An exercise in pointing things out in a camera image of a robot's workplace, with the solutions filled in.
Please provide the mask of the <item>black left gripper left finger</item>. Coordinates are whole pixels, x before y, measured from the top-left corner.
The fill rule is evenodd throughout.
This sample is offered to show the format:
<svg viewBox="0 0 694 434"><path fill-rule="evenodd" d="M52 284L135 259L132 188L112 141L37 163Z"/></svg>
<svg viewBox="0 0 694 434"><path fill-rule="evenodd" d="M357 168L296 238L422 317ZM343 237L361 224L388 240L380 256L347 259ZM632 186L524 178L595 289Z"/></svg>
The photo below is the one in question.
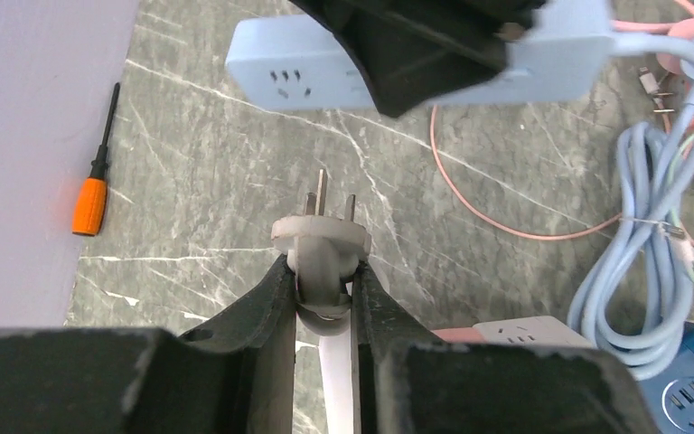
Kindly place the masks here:
<svg viewBox="0 0 694 434"><path fill-rule="evenodd" d="M182 335L0 329L0 433L289 433L294 288L280 257Z"/></svg>

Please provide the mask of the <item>light blue power strip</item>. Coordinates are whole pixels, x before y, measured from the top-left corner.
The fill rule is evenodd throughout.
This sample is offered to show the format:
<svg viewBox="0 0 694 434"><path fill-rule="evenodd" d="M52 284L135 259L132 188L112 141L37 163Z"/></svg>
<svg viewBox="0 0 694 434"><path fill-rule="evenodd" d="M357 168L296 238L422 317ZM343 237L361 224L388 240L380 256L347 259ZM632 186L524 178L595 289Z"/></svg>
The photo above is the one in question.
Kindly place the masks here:
<svg viewBox="0 0 694 434"><path fill-rule="evenodd" d="M301 1L247 19L225 67L272 110L519 104L585 94L613 47L606 1Z"/></svg>

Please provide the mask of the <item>white round plug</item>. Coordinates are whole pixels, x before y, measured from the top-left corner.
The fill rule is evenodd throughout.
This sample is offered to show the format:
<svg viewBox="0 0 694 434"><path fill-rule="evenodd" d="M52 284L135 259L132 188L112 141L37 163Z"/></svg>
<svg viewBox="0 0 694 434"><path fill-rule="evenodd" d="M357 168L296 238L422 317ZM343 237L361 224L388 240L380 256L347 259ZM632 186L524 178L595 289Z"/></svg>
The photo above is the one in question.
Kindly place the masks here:
<svg viewBox="0 0 694 434"><path fill-rule="evenodd" d="M325 213L328 174L320 169L316 189L304 210L273 223L273 246L286 255L295 274L296 313L319 336L319 360L330 433L359 433L358 399L352 363L352 282L371 248L371 236L354 221L356 196L350 194L343 216Z"/></svg>

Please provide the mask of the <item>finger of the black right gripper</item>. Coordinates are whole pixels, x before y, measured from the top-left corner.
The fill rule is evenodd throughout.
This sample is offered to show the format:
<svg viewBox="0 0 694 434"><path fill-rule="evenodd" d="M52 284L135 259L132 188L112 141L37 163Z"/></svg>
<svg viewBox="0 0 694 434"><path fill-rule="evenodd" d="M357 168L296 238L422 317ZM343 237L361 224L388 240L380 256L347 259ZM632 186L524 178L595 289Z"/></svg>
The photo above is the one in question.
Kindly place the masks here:
<svg viewBox="0 0 694 434"><path fill-rule="evenodd" d="M544 2L300 0L295 6L346 51L378 112L398 118L505 71L506 25L529 30Z"/></svg>

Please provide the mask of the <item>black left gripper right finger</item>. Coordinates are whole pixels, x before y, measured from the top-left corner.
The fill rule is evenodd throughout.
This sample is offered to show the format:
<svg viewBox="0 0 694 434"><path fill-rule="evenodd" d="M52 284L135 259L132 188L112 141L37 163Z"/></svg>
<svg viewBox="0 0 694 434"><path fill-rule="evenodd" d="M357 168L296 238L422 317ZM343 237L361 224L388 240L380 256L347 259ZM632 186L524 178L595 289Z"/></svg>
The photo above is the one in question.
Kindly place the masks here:
<svg viewBox="0 0 694 434"><path fill-rule="evenodd" d="M352 282L358 433L653 433L614 356L556 345L449 343L420 324L367 263Z"/></svg>

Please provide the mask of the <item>white cube charger with picture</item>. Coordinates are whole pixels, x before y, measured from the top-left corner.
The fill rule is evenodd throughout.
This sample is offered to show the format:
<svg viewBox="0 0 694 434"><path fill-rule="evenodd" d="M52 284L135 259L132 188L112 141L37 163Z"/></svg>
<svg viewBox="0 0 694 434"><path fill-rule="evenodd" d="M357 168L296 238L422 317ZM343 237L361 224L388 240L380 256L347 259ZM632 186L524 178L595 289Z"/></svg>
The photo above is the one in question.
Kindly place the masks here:
<svg viewBox="0 0 694 434"><path fill-rule="evenodd" d="M486 342L591 348L592 344L554 316L530 316L479 323L473 329Z"/></svg>

